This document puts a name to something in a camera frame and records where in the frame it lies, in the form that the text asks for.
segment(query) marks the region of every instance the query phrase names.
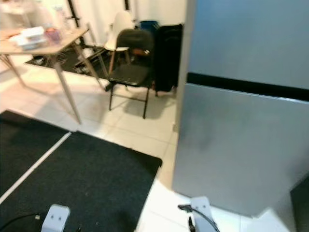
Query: black chair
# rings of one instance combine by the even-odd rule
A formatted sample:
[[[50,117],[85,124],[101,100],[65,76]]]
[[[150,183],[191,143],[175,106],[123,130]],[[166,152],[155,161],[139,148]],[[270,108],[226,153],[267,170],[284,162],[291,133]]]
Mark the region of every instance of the black chair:
[[[127,64],[121,64],[116,67],[109,75],[109,81],[112,84],[110,106],[112,109],[113,88],[116,84],[122,84],[131,87],[147,87],[147,94],[145,100],[131,98],[133,100],[144,101],[143,118],[146,116],[146,109],[148,103],[149,89],[152,81],[152,53],[154,47],[154,40],[150,32],[139,29],[123,30],[117,37],[116,49],[118,47],[128,47],[129,49],[139,49],[143,51],[145,56],[142,57],[142,62],[127,60]]]

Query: black mat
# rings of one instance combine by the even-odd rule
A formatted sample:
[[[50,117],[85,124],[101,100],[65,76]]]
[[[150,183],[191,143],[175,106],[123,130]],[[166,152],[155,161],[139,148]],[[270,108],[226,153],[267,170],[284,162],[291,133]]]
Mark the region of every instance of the black mat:
[[[68,131],[5,111],[0,115],[0,196]]]
[[[66,232],[132,232],[162,160],[76,132],[0,205],[2,221],[69,206]],[[15,223],[6,232],[33,232]]]
[[[74,66],[76,63],[79,62],[79,60],[78,60],[78,56],[76,55],[76,52],[73,49],[68,48],[67,50],[63,51],[60,55],[58,55],[58,60],[60,61],[61,67],[64,71],[71,72],[71,73],[77,73],[76,70],[74,69]],[[108,70],[110,58],[105,57],[103,61],[106,66],[106,69]],[[42,65],[38,65],[34,59],[31,59],[27,61],[26,63],[41,66],[41,67],[53,68],[50,60],[45,60],[45,62]],[[102,67],[100,65],[95,65],[94,69],[97,72],[99,78],[106,79],[103,73]]]

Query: white stripe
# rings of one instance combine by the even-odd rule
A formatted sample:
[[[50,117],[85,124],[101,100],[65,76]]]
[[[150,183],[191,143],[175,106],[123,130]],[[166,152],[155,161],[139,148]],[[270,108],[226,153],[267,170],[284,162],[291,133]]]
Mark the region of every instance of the white stripe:
[[[66,133],[62,136],[62,138],[55,143],[44,155],[42,155],[38,161],[36,161],[1,197],[0,197],[0,204],[4,202],[4,200],[19,186],[21,183],[41,164],[47,157],[52,154],[69,136],[71,132]]]

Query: black trim strip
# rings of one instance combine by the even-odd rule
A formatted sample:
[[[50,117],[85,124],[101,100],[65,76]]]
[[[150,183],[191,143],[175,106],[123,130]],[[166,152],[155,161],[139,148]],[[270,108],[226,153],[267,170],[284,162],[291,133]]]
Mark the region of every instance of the black trim strip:
[[[230,78],[188,73],[187,83],[309,102],[309,89],[285,87],[258,82],[240,81]]]

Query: table leg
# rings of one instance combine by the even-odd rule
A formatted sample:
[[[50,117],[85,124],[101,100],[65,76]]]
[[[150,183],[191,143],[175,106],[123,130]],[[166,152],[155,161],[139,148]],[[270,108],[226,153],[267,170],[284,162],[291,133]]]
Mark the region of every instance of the table leg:
[[[77,110],[77,107],[76,107],[76,104],[75,104],[75,101],[73,99],[73,96],[72,96],[72,93],[67,85],[67,82],[63,76],[63,73],[62,73],[62,68],[61,68],[61,65],[60,65],[60,62],[57,60],[56,58],[56,55],[52,57],[52,60],[53,60],[53,66],[54,66],[54,69],[56,70],[57,74],[58,74],[58,77],[60,79],[60,82],[61,82],[61,85],[63,87],[63,90],[65,92],[65,94],[67,95],[67,98],[71,104],[71,107],[77,117],[77,121],[79,124],[82,123],[82,120],[81,120],[81,117],[78,113],[78,110]]]
[[[19,79],[19,82],[22,86],[26,86],[24,80],[21,78],[19,72],[17,71],[16,67],[14,66],[11,58],[9,57],[9,55],[3,55],[1,56],[1,60],[15,73],[15,75],[17,76],[17,78]]]
[[[90,34],[90,37],[91,37],[91,40],[92,40],[92,43],[96,46],[97,42],[96,42],[96,38],[93,34],[93,31],[90,27],[90,23],[87,23],[87,28],[88,28],[88,31],[89,31],[89,34]],[[103,62],[103,59],[102,59],[102,56],[101,55],[98,55],[98,59],[100,61],[100,64],[101,64],[101,67],[103,69],[103,72],[104,72],[104,75],[106,76],[106,78],[108,77],[108,72],[107,72],[107,69],[105,67],[105,64]]]
[[[76,53],[78,55],[81,56],[81,58],[83,59],[83,62],[85,63],[85,65],[87,66],[87,68],[89,69],[90,73],[92,76],[95,77],[96,81],[98,82],[98,84],[100,85],[100,87],[105,90],[105,87],[102,85],[102,83],[100,82],[100,78],[98,77],[98,74],[96,73],[96,71],[94,70],[93,66],[91,65],[91,63],[89,62],[89,60],[87,60],[87,58],[84,56],[81,47],[76,43],[73,42],[72,46],[74,47]]]

